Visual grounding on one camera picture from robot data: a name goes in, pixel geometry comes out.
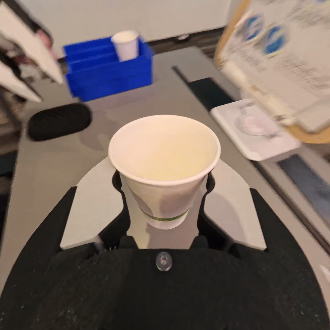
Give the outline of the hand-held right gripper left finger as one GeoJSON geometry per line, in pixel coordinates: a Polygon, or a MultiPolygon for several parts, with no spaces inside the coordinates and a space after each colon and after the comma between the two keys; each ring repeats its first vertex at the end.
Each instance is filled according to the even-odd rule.
{"type": "Polygon", "coordinates": [[[129,227],[121,177],[107,157],[77,184],[60,248],[89,243],[98,250],[114,248],[129,227]]]}

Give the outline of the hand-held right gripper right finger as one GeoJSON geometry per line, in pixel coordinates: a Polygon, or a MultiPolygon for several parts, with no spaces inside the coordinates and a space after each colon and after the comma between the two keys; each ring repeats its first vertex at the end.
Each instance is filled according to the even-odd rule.
{"type": "Polygon", "coordinates": [[[249,185],[221,159],[208,175],[199,223],[203,219],[216,233],[233,243],[266,250],[249,185]]]}

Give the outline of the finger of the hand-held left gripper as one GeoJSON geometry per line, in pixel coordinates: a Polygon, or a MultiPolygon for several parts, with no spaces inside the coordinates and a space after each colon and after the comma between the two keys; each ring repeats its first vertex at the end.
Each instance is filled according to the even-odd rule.
{"type": "Polygon", "coordinates": [[[0,62],[0,85],[27,100],[33,102],[43,101],[25,82],[17,78],[13,70],[2,61],[0,62]]]}
{"type": "Polygon", "coordinates": [[[0,31],[6,39],[17,44],[51,79],[58,84],[63,83],[61,70],[50,50],[6,3],[1,3],[0,6],[0,31]]]}

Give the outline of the blue plastic bin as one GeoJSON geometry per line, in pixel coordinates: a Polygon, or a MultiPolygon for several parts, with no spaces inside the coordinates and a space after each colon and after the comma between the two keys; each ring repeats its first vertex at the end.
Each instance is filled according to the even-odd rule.
{"type": "Polygon", "coordinates": [[[120,62],[111,38],[73,43],[63,47],[65,79],[73,97],[88,102],[153,83],[153,51],[138,38],[139,55],[120,62]]]}

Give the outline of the white paper cup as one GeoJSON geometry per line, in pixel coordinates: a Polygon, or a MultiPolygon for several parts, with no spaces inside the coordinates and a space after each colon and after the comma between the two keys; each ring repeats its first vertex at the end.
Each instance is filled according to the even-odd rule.
{"type": "Polygon", "coordinates": [[[219,139],[208,126],[178,115],[129,122],[113,135],[108,148],[111,164],[147,222],[162,230],[184,221],[220,155],[219,139]]]}
{"type": "Polygon", "coordinates": [[[111,37],[120,62],[139,56],[139,34],[134,30],[121,31],[111,37]]]}

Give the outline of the person's left hand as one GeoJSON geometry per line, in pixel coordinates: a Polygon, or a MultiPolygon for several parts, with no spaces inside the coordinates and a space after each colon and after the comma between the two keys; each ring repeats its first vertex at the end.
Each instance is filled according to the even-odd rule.
{"type": "Polygon", "coordinates": [[[48,50],[49,54],[51,55],[51,57],[57,61],[57,55],[56,53],[53,51],[52,48],[52,40],[50,38],[50,36],[45,33],[43,30],[38,30],[36,32],[36,35],[38,36],[38,38],[42,41],[42,43],[45,45],[46,49],[48,50]]]}

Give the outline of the black wrist rest pad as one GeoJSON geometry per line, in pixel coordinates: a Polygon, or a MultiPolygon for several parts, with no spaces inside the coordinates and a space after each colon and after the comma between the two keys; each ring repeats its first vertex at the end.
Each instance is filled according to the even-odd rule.
{"type": "Polygon", "coordinates": [[[35,113],[27,122],[27,136],[42,142],[85,130],[92,122],[92,112],[82,103],[72,103],[35,113]]]}

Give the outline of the black flat plate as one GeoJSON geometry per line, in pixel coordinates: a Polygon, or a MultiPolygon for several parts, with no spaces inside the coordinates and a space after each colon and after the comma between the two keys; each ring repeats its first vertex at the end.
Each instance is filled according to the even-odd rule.
{"type": "Polygon", "coordinates": [[[330,224],[330,186],[298,155],[281,160],[277,165],[285,172],[316,213],[330,224]]]}
{"type": "Polygon", "coordinates": [[[188,87],[208,112],[218,106],[234,102],[212,78],[188,82],[188,87]]]}

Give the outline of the wooden instruction board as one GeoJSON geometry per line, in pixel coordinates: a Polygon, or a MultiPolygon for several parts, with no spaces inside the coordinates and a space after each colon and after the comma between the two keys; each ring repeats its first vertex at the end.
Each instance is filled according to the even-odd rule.
{"type": "Polygon", "coordinates": [[[329,144],[330,1],[239,1],[214,64],[307,144],[329,144]]]}

